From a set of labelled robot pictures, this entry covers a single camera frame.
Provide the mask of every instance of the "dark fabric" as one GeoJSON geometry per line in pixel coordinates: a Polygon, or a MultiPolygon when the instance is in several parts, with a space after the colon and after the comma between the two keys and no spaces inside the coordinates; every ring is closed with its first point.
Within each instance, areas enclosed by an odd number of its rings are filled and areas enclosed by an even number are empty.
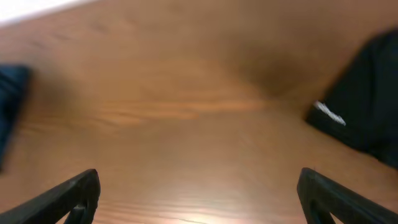
{"type": "Polygon", "coordinates": [[[398,169],[398,30],[361,49],[307,122],[398,169]]]}
{"type": "Polygon", "coordinates": [[[0,165],[29,79],[30,70],[27,67],[0,65],[0,165]]]}

